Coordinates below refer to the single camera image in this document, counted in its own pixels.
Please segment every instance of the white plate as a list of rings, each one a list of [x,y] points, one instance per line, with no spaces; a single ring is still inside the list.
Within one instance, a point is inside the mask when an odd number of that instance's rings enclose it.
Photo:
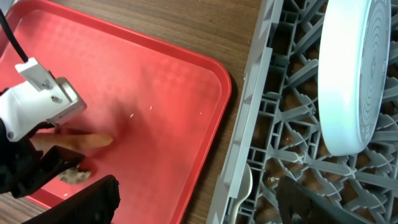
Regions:
[[[323,23],[318,100],[334,156],[361,152],[379,115],[390,46],[390,0],[329,0]]]

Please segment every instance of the white robotic arm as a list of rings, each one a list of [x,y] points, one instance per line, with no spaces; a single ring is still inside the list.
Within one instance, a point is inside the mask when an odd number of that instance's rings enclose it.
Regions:
[[[0,96],[0,119],[11,142],[43,121],[62,123],[86,108],[66,78],[54,78],[35,58],[15,68],[26,81]]]

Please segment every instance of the wood grain surface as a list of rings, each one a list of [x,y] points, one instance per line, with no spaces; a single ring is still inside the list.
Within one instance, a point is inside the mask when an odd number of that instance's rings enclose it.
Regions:
[[[64,6],[185,47],[220,61],[233,92],[182,223],[205,223],[221,172],[243,87],[261,0],[55,0]],[[43,212],[26,199],[0,195],[0,223]]]

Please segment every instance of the screw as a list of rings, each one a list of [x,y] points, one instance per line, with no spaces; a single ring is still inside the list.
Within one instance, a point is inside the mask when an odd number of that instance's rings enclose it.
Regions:
[[[56,103],[58,102],[59,98],[57,96],[51,96],[51,100]]]
[[[42,87],[43,87],[45,90],[51,90],[51,85],[48,84],[47,82],[43,83],[43,84],[42,84]]]

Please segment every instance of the debris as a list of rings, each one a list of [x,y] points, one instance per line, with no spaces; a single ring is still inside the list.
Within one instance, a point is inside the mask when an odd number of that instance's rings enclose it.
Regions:
[[[67,184],[80,184],[91,175],[90,171],[80,171],[79,166],[71,167],[58,175],[58,178]]]
[[[268,178],[272,183],[274,183],[275,182],[275,180],[279,180],[279,178],[278,177],[270,177],[270,178]]]
[[[108,146],[114,138],[108,134],[52,134],[37,133],[30,138],[36,151],[49,152],[54,146],[60,146],[75,152],[90,152],[92,149]]]

